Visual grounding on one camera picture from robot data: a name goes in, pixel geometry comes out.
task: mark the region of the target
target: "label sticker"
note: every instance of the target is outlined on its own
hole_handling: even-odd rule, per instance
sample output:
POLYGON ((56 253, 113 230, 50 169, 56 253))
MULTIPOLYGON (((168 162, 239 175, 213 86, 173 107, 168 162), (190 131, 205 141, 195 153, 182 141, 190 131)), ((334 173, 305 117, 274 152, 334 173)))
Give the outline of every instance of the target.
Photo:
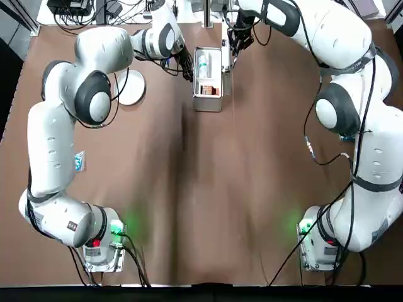
POLYGON ((327 256, 336 256, 337 252, 338 252, 337 247, 325 247, 323 254, 327 256))
POLYGON ((101 249, 98 247, 96 249, 86 249, 86 256, 95 257, 101 255, 101 249))
MULTIPOLYGON (((25 208, 25 216, 28 217, 28 207, 25 208)), ((35 217, 35 220, 37 222, 37 226, 42 229, 42 220, 43 220, 43 215, 40 213, 36 213, 33 211, 33 216, 35 217)))
POLYGON ((374 243, 375 241, 378 240, 379 237, 382 236, 383 233, 385 233, 385 231, 388 229, 388 221, 385 218, 385 220, 383 221, 383 223, 381 224, 380 228, 375 231, 372 232, 372 243, 374 243))
POLYGON ((69 221, 69 223, 67 224, 67 228, 69 230, 72 230, 73 232, 75 232, 77 230, 77 223, 74 223, 73 221, 69 221))
POLYGON ((86 166, 86 152, 81 151, 76 154, 76 172, 83 171, 86 166))

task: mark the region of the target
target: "wire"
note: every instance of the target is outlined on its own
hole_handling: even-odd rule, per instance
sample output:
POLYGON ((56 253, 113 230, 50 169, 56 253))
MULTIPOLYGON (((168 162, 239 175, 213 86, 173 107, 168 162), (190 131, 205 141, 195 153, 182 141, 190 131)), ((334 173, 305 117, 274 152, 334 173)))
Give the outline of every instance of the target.
POLYGON ((19 30, 19 28, 20 28, 20 24, 18 23, 17 28, 15 29, 15 31, 13 33, 13 36, 11 37, 10 41, 7 43, 8 46, 10 46, 10 44, 13 41, 13 38, 15 37, 15 34, 17 34, 17 31, 19 30))
POLYGON ((366 259, 365 259, 364 252, 360 252, 358 254, 360 255, 360 258, 361 258, 361 276, 360 276, 360 280, 358 280, 356 286, 361 286, 361 285, 363 285, 365 278, 366 278, 366 259))
POLYGON ((263 265, 263 260, 262 260, 262 252, 261 252, 260 247, 259 247, 259 260, 260 260, 260 267, 262 268, 262 273, 263 273, 264 280, 266 281, 266 284, 269 285, 269 281, 267 280, 266 272, 264 271, 264 265, 263 265))
POLYGON ((151 287, 150 282, 148 281, 148 279, 146 278, 146 276, 144 275, 141 266, 139 264, 139 260, 137 258, 137 256, 135 254, 133 254, 133 252, 128 248, 128 247, 123 247, 123 249, 128 252, 128 254, 131 256, 131 258, 133 259, 133 261, 135 262, 136 266, 137 266, 137 270, 139 272, 139 278, 140 278, 140 283, 141 285, 147 286, 148 288, 151 287))
POLYGON ((79 276, 79 278, 80 278, 80 281, 81 281, 82 285, 88 286, 88 284, 86 284, 86 283, 84 282, 84 280, 82 279, 82 277, 81 277, 81 273, 80 273, 80 270, 79 270, 79 268, 78 268, 76 258, 74 258, 74 254, 73 254, 73 252, 72 252, 71 247, 67 247, 67 248, 69 249, 69 252, 70 252, 71 257, 72 257, 73 262, 74 262, 74 266, 76 267, 76 271, 77 271, 77 274, 78 274, 78 276, 79 276))
POLYGON ((119 96, 122 94, 123 90, 125 89, 126 84, 127 84, 127 79, 128 79, 128 72, 129 72, 129 67, 127 67, 127 69, 126 69, 126 79, 125 79, 125 83, 123 84, 122 90, 120 92, 118 92, 118 94, 111 101, 114 101, 115 99, 119 98, 119 96))
POLYGON ((125 237, 129 240, 133 251, 131 251, 128 247, 124 246, 123 249, 126 250, 130 256, 132 257, 132 259, 134 260, 136 266, 137 266, 137 271, 139 273, 139 279, 140 279, 140 283, 141 285, 147 286, 147 287, 151 287, 148 276, 147 276, 147 270, 145 269, 145 260, 144 260, 144 251, 141 249, 141 254, 139 256, 139 253, 137 252, 137 249, 133 243, 133 240, 130 238, 129 235, 127 235, 126 233, 116 233, 116 235, 118 236, 122 236, 125 237))
POLYGON ((225 20, 225 22, 227 23, 228 27, 229 27, 231 30, 233 30, 233 31, 246 31, 246 30, 250 30, 250 29, 252 29, 255 25, 257 25, 257 24, 260 22, 260 19, 259 19, 259 20, 257 20, 257 22, 255 22, 255 23, 253 23, 252 25, 249 25, 249 26, 247 26, 247 27, 245 27, 245 28, 235 28, 235 27, 233 27, 233 26, 229 23, 229 20, 228 20, 228 18, 227 18, 227 15, 228 15, 228 13, 238 13, 238 11, 235 10, 235 9, 224 9, 224 8, 225 8, 225 6, 223 7, 223 10, 222 10, 222 12, 223 12, 223 14, 224 14, 224 20, 225 20))
POLYGON ((351 4, 351 6, 353 7, 355 13, 357 14, 357 16, 359 16, 361 19, 363 18, 362 15, 360 14, 360 11, 358 10, 358 8, 356 7, 355 3, 352 0, 348 0, 348 2, 351 4))
POLYGON ((313 110, 313 108, 314 108, 314 106, 315 106, 316 99, 317 99, 317 96, 318 96, 318 94, 319 94, 319 91, 321 91, 321 88, 322 88, 322 81, 320 81, 320 83, 319 83, 319 88, 318 88, 318 90, 317 90, 317 92, 316 92, 316 96, 315 96, 315 98, 314 98, 314 102, 312 103, 311 107, 309 108, 308 113, 307 113, 307 116, 305 117, 305 121, 304 121, 304 137, 305 137, 305 140, 306 140, 306 142, 307 142, 307 145, 308 145, 308 148, 309 148, 311 157, 312 157, 312 159, 314 160, 314 162, 315 162, 316 164, 323 166, 323 165, 329 165, 329 164, 333 163, 336 159, 338 159, 338 158, 341 157, 341 156, 345 156, 345 157, 349 160, 349 163, 350 163, 350 170, 352 171, 352 170, 353 170, 353 161, 350 159, 350 157, 349 157, 349 155, 348 155, 347 153, 341 152, 341 153, 337 154, 335 157, 333 157, 331 160, 329 160, 329 161, 327 161, 327 162, 319 162, 319 161, 316 159, 315 152, 314 152, 314 150, 313 150, 313 148, 312 148, 312 146, 311 146, 311 144, 310 144, 310 142, 309 142, 309 139, 308 139, 308 136, 307 136, 307 122, 308 122, 308 118, 309 118, 309 116, 310 116, 310 113, 312 112, 312 110, 313 110))
POLYGON ((259 40, 259 38, 258 38, 258 35, 256 34, 256 32, 255 32, 255 30, 254 30, 254 27, 253 27, 253 34, 254 34, 254 37, 256 38, 256 40, 258 41, 258 43, 259 43, 260 45, 262 45, 262 46, 267 46, 267 44, 269 44, 270 38, 271 38, 271 27, 270 27, 270 31, 269 31, 269 37, 267 38, 267 42, 266 42, 266 43, 260 42, 260 40, 259 40))
POLYGON ((304 286, 304 282, 302 281, 302 266, 301 266, 300 249, 297 249, 297 253, 298 253, 298 268, 300 271, 300 284, 301 284, 301 286, 304 286))
MULTIPOLYGON (((88 19, 87 21, 81 22, 82 25, 81 25, 81 26, 78 26, 78 27, 75 27, 75 28, 65 28, 65 27, 63 27, 63 26, 56 20, 56 11, 55 11, 55 13, 54 13, 54 21, 55 21, 56 25, 57 25, 61 30, 63 30, 63 31, 66 32, 66 33, 69 33, 70 35, 75 35, 75 36, 76 36, 77 33, 73 33, 72 31, 74 31, 74 30, 80 30, 80 29, 83 29, 83 28, 87 27, 88 25, 90 25, 91 22, 93 22, 93 21, 96 19, 97 15, 101 12, 101 10, 102 10, 106 5, 108 5, 108 3, 110 3, 110 2, 118 2, 118 3, 121 3, 121 4, 127 5, 127 6, 133 6, 133 8, 134 8, 134 7, 138 6, 142 1, 143 1, 143 0, 140 0, 139 2, 137 2, 137 3, 135 3, 135 4, 129 4, 129 3, 125 3, 125 2, 120 1, 120 0, 108 0, 108 1, 106 1, 102 6, 100 6, 99 8, 97 8, 96 11, 95 11, 95 7, 94 7, 94 5, 93 5, 93 11, 94 11, 93 16, 92 16, 90 19, 88 19)), ((68 13, 70 14, 70 16, 73 18, 73 15, 72 15, 72 13, 71 13, 70 7, 68 7, 67 5, 65 5, 65 6, 66 6, 66 8, 63 9, 62 11, 60 11, 60 13, 62 13, 62 12, 68 12, 68 13)), ((63 19, 64 17, 62 17, 63 15, 66 15, 66 14, 59 14, 59 18, 60 18, 62 21, 64 20, 64 19, 63 19)))
MULTIPOLYGON (((114 101, 114 100, 116 100, 116 99, 118 99, 119 96, 122 94, 123 90, 125 89, 126 84, 127 84, 127 79, 128 79, 128 72, 129 72, 129 67, 127 67, 127 69, 126 69, 126 78, 125 78, 125 83, 123 84, 122 90, 121 90, 121 91, 118 90, 118 94, 117 94, 114 98, 111 99, 111 102, 114 101)), ((119 88, 119 87, 118 87, 118 79, 116 78, 116 74, 114 74, 114 76, 115 76, 115 81, 116 81, 116 87, 119 88)), ((88 126, 88 125, 84 124, 78 117, 74 116, 74 115, 67 109, 67 107, 65 106, 64 102, 63 102, 63 106, 64 106, 64 109, 68 112, 68 114, 69 114, 73 119, 77 120, 77 121, 80 123, 80 125, 83 126, 84 128, 87 128, 87 129, 102 129, 102 128, 105 128, 105 127, 109 126, 110 124, 112 124, 112 122, 115 120, 115 118, 116 118, 116 116, 117 116, 117 114, 118 114, 119 100, 118 100, 118 104, 116 105, 116 110, 115 110, 115 114, 113 115, 113 118, 112 118, 109 122, 107 122, 106 124, 102 123, 102 124, 100 124, 100 125, 98 125, 98 126, 88 126)))
POLYGON ((283 267, 285 266, 285 264, 288 262, 288 260, 291 258, 292 254, 294 254, 295 250, 297 248, 299 248, 299 246, 301 245, 301 243, 304 241, 304 239, 306 238, 306 236, 309 234, 309 232, 316 226, 316 224, 318 223, 318 221, 320 219, 322 219, 322 217, 326 214, 327 211, 329 211, 329 209, 331 208, 331 206, 337 201, 339 200, 339 198, 347 191, 347 189, 352 185, 352 182, 350 181, 348 183, 348 185, 339 193, 339 195, 329 204, 329 206, 316 218, 315 222, 312 224, 312 226, 308 229, 308 231, 305 233, 305 235, 303 235, 303 237, 300 239, 300 241, 298 241, 298 243, 296 244, 296 246, 292 249, 292 251, 289 253, 289 255, 287 256, 287 258, 284 260, 284 262, 282 263, 282 265, 280 266, 280 268, 278 269, 277 273, 275 274, 275 276, 273 277, 273 279, 271 280, 271 282, 269 283, 269 286, 271 286, 274 281, 276 280, 276 278, 278 277, 278 275, 280 274, 281 270, 283 269, 283 267))
POLYGON ((131 5, 132 8, 130 8, 126 13, 122 14, 121 16, 117 16, 117 18, 121 21, 121 23, 116 23, 117 20, 115 20, 112 23, 109 23, 109 25, 120 25, 120 24, 138 24, 136 22, 133 23, 126 23, 126 21, 130 20, 130 19, 134 19, 134 17, 138 16, 139 14, 141 14, 144 10, 141 10, 140 12, 135 12, 133 16, 129 16, 126 19, 122 19, 124 16, 126 16, 129 12, 131 12, 133 9, 138 8, 139 4, 142 3, 144 0, 140 0, 139 2, 135 3, 135 4, 128 4, 131 5))
MULTIPOLYGON (((138 51, 138 50, 136 50, 136 49, 133 49, 133 51, 134 51, 135 53, 139 54, 139 55, 142 55, 143 57, 146 57, 146 55, 145 55, 144 53, 142 53, 142 52, 140 52, 140 51, 138 51)), ((176 77, 176 76, 178 76, 178 74, 179 74, 180 72, 183 72, 183 70, 179 70, 179 65, 176 65, 176 69, 172 69, 172 68, 166 67, 166 66, 165 66, 165 63, 167 62, 166 60, 171 59, 171 58, 172 58, 172 56, 170 56, 170 57, 168 57, 168 58, 166 58, 166 59, 143 59, 143 58, 138 58, 138 57, 136 57, 136 59, 139 60, 139 61, 149 61, 149 62, 152 62, 153 64, 156 64, 157 66, 161 67, 161 68, 163 69, 163 71, 165 71, 167 74, 176 77)))
MULTIPOLYGON (((355 169, 354 169, 354 173, 353 173, 353 177, 356 177, 358 174, 358 168, 360 166, 360 159, 361 159, 361 148, 362 148, 362 142, 363 142, 363 137, 364 134, 366 133, 365 131, 365 122, 366 122, 366 116, 368 114, 368 110, 370 108, 370 103, 371 103, 371 98, 372 98, 372 94, 373 94, 373 87, 375 85, 375 76, 377 73, 377 65, 376 65, 376 61, 375 58, 372 59, 372 79, 371 79, 371 86, 370 86, 370 92, 368 94, 368 101, 366 102, 365 105, 365 111, 364 111, 364 115, 363 115, 363 121, 361 123, 361 127, 360 127, 360 132, 358 135, 358 144, 357 144, 357 153, 356 153, 356 164, 355 164, 355 169)), ((350 222, 350 228, 349 228, 349 233, 348 233, 348 238, 346 241, 346 245, 343 247, 343 251, 341 252, 341 259, 338 265, 338 268, 336 269, 336 275, 334 276, 332 283, 334 284, 336 282, 337 279, 337 271, 340 271, 341 268, 343 267, 346 258, 347 258, 347 251, 348 251, 348 245, 350 243, 351 240, 351 236, 353 233, 353 221, 354 221, 354 215, 355 215, 355 209, 354 209, 354 188, 353 186, 351 187, 351 222, 350 222)))
POLYGON ((297 11, 298 11, 298 14, 299 14, 300 17, 301 17, 302 27, 304 28, 304 33, 305 33, 305 39, 307 40, 307 44, 308 44, 310 53, 312 54, 312 56, 313 56, 313 58, 314 58, 316 64, 317 64, 318 66, 320 66, 321 63, 319 62, 319 59, 316 57, 316 55, 315 55, 315 53, 314 53, 314 50, 312 49, 312 45, 310 44, 310 41, 309 41, 309 36, 308 36, 308 31, 307 31, 307 26, 306 26, 306 24, 305 24, 304 16, 302 15, 302 12, 301 12, 301 10, 300 10, 298 4, 297 4, 294 0, 290 0, 290 2, 291 2, 292 4, 294 4, 295 8, 296 8, 297 11))
POLYGON ((79 262, 80 262, 80 264, 81 264, 81 267, 82 267, 83 271, 86 273, 88 279, 92 282, 93 286, 98 286, 98 287, 99 287, 100 285, 95 281, 93 272, 88 271, 88 270, 86 269, 86 266, 84 265, 84 260, 83 260, 82 257, 80 256, 80 253, 78 252, 78 250, 77 250, 77 249, 73 249, 73 252, 76 253, 76 255, 77 255, 77 257, 78 257, 78 260, 79 260, 79 262))

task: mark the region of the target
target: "small box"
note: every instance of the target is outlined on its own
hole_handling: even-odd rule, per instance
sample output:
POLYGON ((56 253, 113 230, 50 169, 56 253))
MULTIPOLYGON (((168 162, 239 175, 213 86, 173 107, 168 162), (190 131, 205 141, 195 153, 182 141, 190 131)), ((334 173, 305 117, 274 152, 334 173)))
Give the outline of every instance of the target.
POLYGON ((221 48, 196 47, 193 72, 193 107, 195 111, 220 112, 222 105, 221 48), (200 77, 199 57, 207 58, 207 77, 200 77))

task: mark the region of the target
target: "white bottle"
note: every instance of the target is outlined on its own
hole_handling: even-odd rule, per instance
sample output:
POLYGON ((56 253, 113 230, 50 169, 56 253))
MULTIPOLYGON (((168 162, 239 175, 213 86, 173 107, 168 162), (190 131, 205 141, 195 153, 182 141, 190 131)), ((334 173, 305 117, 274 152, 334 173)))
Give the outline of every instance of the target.
POLYGON ((208 59, 207 56, 199 56, 199 78, 208 77, 208 59))

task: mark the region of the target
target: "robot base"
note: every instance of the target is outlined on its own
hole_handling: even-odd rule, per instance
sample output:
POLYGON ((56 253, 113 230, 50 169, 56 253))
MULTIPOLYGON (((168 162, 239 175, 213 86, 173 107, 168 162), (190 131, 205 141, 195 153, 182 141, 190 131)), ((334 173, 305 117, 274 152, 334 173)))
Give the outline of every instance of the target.
MULTIPOLYGON (((304 218, 297 224, 298 242, 312 226, 313 221, 315 220, 304 218)), ((325 242, 317 227, 314 227, 299 246, 299 261, 305 271, 332 271, 336 252, 337 247, 325 242)))
POLYGON ((118 214, 111 208, 104 208, 108 225, 102 240, 97 247, 83 246, 85 266, 89 272, 121 272, 125 258, 125 250, 111 246, 125 245, 125 237, 114 235, 111 231, 126 233, 125 226, 118 214))

